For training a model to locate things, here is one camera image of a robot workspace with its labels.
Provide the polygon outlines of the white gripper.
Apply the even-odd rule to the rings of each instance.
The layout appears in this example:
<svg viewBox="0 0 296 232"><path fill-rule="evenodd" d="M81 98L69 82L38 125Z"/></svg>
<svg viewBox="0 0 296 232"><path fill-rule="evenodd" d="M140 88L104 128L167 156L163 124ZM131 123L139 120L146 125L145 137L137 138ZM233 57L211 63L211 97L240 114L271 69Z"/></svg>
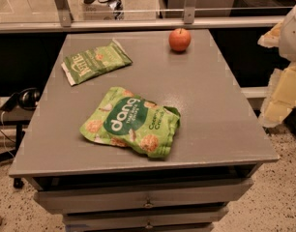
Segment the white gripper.
<svg viewBox="0 0 296 232"><path fill-rule="evenodd" d="M260 108L258 121L264 128L273 128L296 108L296 5L262 35L257 43L263 47L279 47L281 57L291 61L282 70L274 69L268 84L268 94Z"/></svg>

